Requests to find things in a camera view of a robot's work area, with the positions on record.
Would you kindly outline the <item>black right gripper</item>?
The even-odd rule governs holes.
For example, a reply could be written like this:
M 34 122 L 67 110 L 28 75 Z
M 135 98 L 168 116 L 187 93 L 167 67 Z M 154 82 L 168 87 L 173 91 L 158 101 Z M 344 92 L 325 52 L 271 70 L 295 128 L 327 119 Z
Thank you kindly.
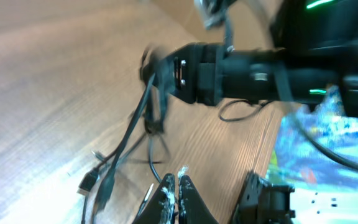
M 172 53 L 162 46 L 146 46 L 140 60 L 139 78 L 152 82 L 164 93 L 185 103 L 216 106 L 222 100 L 222 78 L 218 62 L 224 57 L 223 44 L 190 43 Z

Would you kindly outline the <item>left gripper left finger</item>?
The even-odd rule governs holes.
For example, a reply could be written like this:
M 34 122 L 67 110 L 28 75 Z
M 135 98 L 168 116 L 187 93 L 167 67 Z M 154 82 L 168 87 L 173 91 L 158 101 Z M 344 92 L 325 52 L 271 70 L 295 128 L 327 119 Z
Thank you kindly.
M 175 222 L 175 176 L 166 174 L 133 224 L 172 224 Z

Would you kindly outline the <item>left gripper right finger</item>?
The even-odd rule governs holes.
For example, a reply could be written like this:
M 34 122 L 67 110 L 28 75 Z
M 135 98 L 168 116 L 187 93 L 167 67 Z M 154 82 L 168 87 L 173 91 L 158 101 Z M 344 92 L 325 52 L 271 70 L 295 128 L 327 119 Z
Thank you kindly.
M 187 171 L 188 166 L 183 166 L 177 173 L 179 224 L 218 224 L 186 174 Z

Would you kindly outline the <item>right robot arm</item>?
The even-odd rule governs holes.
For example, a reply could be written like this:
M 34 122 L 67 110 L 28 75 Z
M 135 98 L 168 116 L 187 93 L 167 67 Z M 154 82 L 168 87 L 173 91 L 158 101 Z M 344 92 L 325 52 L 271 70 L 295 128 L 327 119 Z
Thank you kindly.
M 228 27 L 223 43 L 152 54 L 140 78 L 186 103 L 215 106 L 223 98 L 278 101 L 283 75 L 291 101 L 315 106 L 320 90 L 337 85 L 345 114 L 358 118 L 358 0 L 284 1 L 269 32 L 271 50 L 234 50 Z

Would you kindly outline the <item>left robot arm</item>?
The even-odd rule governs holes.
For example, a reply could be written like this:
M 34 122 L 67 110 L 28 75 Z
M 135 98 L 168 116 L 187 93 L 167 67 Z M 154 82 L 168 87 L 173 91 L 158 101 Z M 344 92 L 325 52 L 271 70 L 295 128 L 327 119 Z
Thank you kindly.
M 217 223 L 183 166 L 148 191 L 134 223 Z M 248 172 L 230 223 L 358 223 L 358 190 L 307 189 Z

